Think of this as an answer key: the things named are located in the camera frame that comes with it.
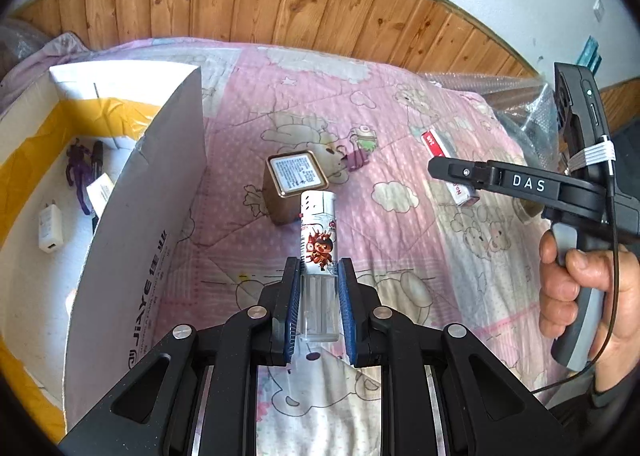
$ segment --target cloud print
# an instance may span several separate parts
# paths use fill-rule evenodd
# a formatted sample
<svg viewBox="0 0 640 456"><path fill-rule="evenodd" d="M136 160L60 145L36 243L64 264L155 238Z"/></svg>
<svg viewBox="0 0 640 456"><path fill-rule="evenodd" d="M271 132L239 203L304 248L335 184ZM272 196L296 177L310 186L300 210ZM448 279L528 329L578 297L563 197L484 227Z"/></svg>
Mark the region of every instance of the cloud print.
<svg viewBox="0 0 640 456"><path fill-rule="evenodd" d="M387 212L408 212L418 206L418 196L413 189L400 182L376 183L371 198Z"/></svg>

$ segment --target screw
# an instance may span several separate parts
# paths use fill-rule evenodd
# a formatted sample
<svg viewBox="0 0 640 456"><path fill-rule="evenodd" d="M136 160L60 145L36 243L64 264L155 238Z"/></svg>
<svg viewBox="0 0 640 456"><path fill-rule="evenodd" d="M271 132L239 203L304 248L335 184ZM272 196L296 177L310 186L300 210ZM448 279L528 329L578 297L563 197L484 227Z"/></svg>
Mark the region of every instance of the screw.
<svg viewBox="0 0 640 456"><path fill-rule="evenodd" d="M462 324L452 324L447 328L447 333L452 337L461 339L466 335L466 328Z"/></svg>
<svg viewBox="0 0 640 456"><path fill-rule="evenodd" d="M174 339L185 339L191 335L191 326L188 324L180 324L174 328Z"/></svg>
<svg viewBox="0 0 640 456"><path fill-rule="evenodd" d="M391 308L387 308L386 306L378 306L373 310L373 315L377 319L384 320L390 318L391 315L393 315L393 312L391 311Z"/></svg>
<svg viewBox="0 0 640 456"><path fill-rule="evenodd" d="M264 306L251 306L251 308L246 311L246 314L252 319L261 319L267 315L267 308Z"/></svg>

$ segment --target black cable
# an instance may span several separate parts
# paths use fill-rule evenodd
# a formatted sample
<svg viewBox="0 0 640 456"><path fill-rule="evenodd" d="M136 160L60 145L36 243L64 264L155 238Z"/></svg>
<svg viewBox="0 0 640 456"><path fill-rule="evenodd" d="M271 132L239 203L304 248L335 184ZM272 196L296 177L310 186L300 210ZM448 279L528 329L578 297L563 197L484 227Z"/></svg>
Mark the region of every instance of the black cable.
<svg viewBox="0 0 640 456"><path fill-rule="evenodd" d="M558 380L557 382L548 384L548 386L544 386L539 389L534 389L533 391L531 391L532 394L536 394L542 391L547 391L548 389L552 389L556 386L561 386L562 384L566 384L567 382L575 380L579 376L584 375L595 365L596 362L598 362L604 350L606 349L607 344L609 344L609 340L611 339L611 336L613 335L613 328L616 324L616 314L618 312L618 297L620 296L620 259L618 258L619 244L618 244L618 226L616 224L616 204L615 204L616 174L615 174L615 167L613 166L614 163L611 162L611 164L612 164L612 169L611 169L612 174L607 179L607 213L609 214L609 223L611 224L611 237L612 237L612 243L613 243L613 302L611 306L611 320L609 321L609 329L607 330L607 336L605 337L604 342L602 343L602 347L597 352L596 356L593 357L593 359L590 360L582 370L575 373L575 375L567 376L562 380Z"/></svg>

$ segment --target white charger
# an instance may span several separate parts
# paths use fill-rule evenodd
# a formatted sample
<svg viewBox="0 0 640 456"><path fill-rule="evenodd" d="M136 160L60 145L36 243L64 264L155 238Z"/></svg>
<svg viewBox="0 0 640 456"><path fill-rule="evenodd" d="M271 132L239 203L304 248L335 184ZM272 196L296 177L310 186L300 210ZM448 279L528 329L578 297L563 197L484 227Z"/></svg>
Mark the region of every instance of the white charger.
<svg viewBox="0 0 640 456"><path fill-rule="evenodd" d="M40 211L38 219L38 246L42 251L51 253L65 244L62 235L62 212L52 201Z"/></svg>

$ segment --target transparent lighter base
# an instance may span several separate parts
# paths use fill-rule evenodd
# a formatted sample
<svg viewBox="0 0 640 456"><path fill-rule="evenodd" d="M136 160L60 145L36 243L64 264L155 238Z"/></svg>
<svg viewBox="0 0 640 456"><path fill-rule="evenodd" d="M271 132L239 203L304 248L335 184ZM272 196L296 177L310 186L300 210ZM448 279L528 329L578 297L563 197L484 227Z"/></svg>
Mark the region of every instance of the transparent lighter base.
<svg viewBox="0 0 640 456"><path fill-rule="evenodd" d="M303 275L298 313L300 337L309 342L337 341L339 312L337 277Z"/></svg>

